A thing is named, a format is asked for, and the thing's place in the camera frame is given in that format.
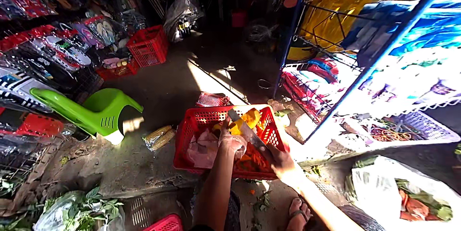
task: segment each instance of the knife blade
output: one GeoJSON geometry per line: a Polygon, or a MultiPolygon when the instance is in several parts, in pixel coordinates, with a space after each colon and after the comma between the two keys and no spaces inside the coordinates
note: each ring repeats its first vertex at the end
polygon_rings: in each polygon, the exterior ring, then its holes
{"type": "MultiPolygon", "coordinates": [[[[230,109],[227,114],[230,116],[233,122],[242,119],[234,109],[230,109]]],[[[247,125],[245,121],[243,121],[242,126],[240,127],[240,132],[242,133],[241,135],[245,141],[250,142],[256,148],[265,147],[267,149],[266,144],[262,142],[262,140],[257,136],[257,134],[253,132],[253,130],[247,125]]]]}

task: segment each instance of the red plastic basket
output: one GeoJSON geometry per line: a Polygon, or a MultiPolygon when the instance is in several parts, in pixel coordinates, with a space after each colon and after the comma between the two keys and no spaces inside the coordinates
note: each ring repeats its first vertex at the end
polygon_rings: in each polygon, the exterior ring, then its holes
{"type": "Polygon", "coordinates": [[[170,214],[143,231],[182,231],[181,218],[170,214]]]}
{"type": "MultiPolygon", "coordinates": [[[[176,169],[187,170],[191,173],[202,174],[204,168],[194,167],[194,164],[187,159],[187,149],[193,135],[199,135],[204,128],[212,127],[218,122],[223,122],[227,111],[234,109],[240,116],[248,110],[255,108],[261,112],[261,122],[263,130],[258,136],[265,144],[273,144],[281,151],[289,151],[280,139],[279,130],[275,125],[274,112],[267,104],[259,105],[242,105],[242,106],[225,106],[225,107],[205,107],[193,108],[186,111],[184,120],[179,125],[176,136],[176,151],[173,159],[173,165],[176,169]]],[[[274,180],[277,176],[273,172],[254,172],[234,170],[233,178],[257,179],[257,180],[274,180]]]]}
{"type": "Polygon", "coordinates": [[[132,60],[126,66],[121,66],[112,69],[101,67],[96,70],[96,73],[101,76],[104,81],[113,80],[121,76],[135,75],[138,73],[139,66],[135,60],[132,60]]]}
{"type": "Polygon", "coordinates": [[[126,44],[139,67],[164,63],[168,45],[162,25],[139,30],[126,44]]]}

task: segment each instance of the foot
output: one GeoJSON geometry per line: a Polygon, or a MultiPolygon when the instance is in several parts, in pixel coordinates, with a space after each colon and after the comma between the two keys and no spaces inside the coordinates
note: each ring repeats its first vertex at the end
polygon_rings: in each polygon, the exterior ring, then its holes
{"type": "Polygon", "coordinates": [[[303,203],[300,198],[294,198],[291,201],[288,211],[291,219],[290,222],[288,222],[287,231],[302,231],[309,218],[312,216],[308,205],[303,203]]]}

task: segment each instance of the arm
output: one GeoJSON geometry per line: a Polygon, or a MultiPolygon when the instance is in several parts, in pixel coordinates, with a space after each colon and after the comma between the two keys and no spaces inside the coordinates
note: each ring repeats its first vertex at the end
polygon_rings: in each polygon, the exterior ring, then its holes
{"type": "Polygon", "coordinates": [[[220,145],[210,175],[199,193],[194,225],[207,225],[215,231],[222,231],[231,193],[232,167],[235,152],[242,146],[227,134],[229,118],[221,129],[220,145]]]}
{"type": "MultiPolygon", "coordinates": [[[[284,140],[284,134],[286,133],[280,133],[282,140],[284,140]]],[[[346,216],[320,192],[317,186],[306,177],[303,169],[291,158],[289,152],[282,152],[271,144],[267,144],[267,147],[268,150],[262,148],[261,153],[271,163],[274,173],[282,182],[303,196],[327,228],[331,231],[363,231],[357,223],[346,216]]]]}

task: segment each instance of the white basket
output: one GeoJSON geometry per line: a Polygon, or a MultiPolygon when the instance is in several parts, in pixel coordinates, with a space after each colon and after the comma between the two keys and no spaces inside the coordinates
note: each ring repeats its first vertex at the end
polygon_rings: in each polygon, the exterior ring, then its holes
{"type": "Polygon", "coordinates": [[[437,122],[430,116],[422,112],[412,112],[404,117],[404,124],[412,126],[416,130],[425,134],[427,140],[410,140],[410,141],[378,141],[375,140],[365,129],[363,129],[355,120],[347,120],[347,123],[359,131],[364,137],[366,144],[371,150],[386,148],[389,146],[408,146],[408,145],[424,145],[424,144],[441,144],[452,143],[461,140],[461,137],[452,130],[437,122]]]}

